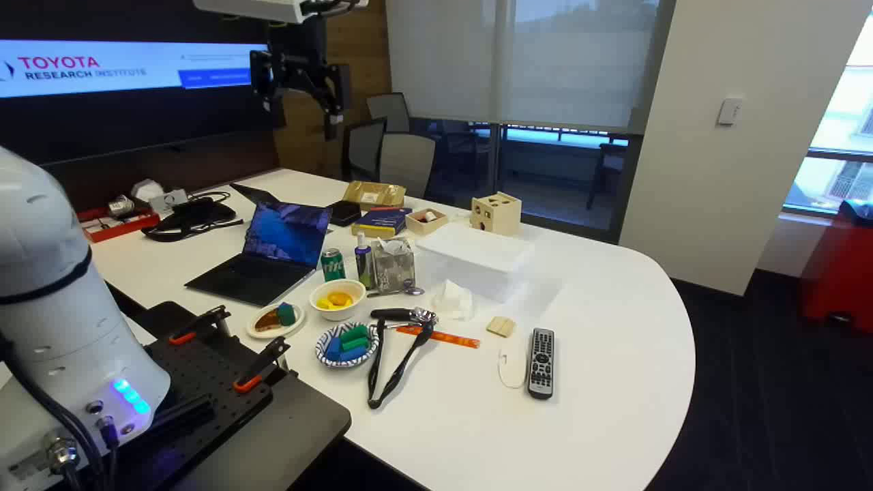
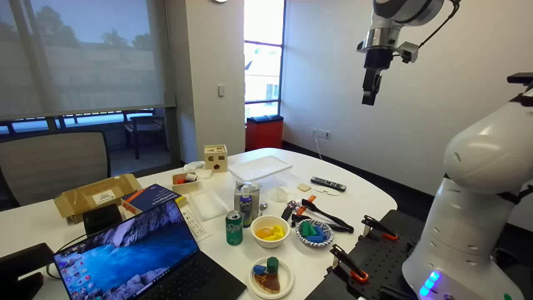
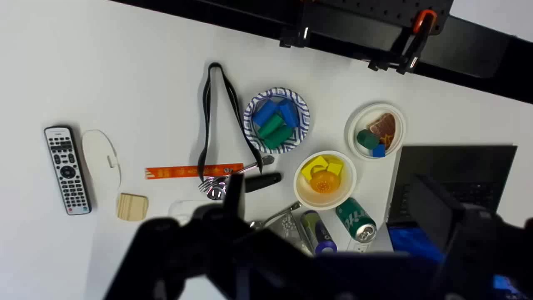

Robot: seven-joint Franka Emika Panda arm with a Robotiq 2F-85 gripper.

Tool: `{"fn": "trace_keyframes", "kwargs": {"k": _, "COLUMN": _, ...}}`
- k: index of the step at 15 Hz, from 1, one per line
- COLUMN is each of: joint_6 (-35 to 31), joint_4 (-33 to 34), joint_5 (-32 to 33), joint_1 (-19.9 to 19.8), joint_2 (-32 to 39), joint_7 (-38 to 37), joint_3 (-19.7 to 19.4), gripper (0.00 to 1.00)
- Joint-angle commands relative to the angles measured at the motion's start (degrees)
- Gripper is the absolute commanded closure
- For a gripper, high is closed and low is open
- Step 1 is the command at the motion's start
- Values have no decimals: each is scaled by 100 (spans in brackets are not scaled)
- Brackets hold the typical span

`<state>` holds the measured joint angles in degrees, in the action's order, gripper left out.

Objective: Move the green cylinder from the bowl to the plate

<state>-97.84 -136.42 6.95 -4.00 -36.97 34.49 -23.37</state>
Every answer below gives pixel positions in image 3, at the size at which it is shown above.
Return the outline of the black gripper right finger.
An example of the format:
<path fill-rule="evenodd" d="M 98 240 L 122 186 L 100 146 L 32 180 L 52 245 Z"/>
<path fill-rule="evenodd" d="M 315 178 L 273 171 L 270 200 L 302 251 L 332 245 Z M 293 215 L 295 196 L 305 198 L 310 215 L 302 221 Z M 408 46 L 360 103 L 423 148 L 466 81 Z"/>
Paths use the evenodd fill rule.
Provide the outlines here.
<path fill-rule="evenodd" d="M 498 213 L 456 200 L 430 176 L 416 175 L 408 196 L 410 215 L 443 251 L 431 293 L 445 300 L 490 300 L 493 276 L 508 276 L 533 293 L 533 225 L 506 223 Z"/>

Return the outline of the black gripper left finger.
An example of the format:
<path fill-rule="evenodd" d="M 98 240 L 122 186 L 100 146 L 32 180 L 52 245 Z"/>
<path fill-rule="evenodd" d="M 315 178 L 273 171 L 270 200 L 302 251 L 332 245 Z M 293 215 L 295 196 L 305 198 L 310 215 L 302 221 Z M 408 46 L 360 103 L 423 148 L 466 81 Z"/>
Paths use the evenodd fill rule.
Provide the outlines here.
<path fill-rule="evenodd" d="M 222 201 L 200 205 L 180 225 L 160 216 L 143 221 L 105 300 L 178 300 L 185 283 L 205 275 L 228 298 L 237 296 L 237 245 L 253 233 L 243 220 L 245 178 L 232 175 Z"/>

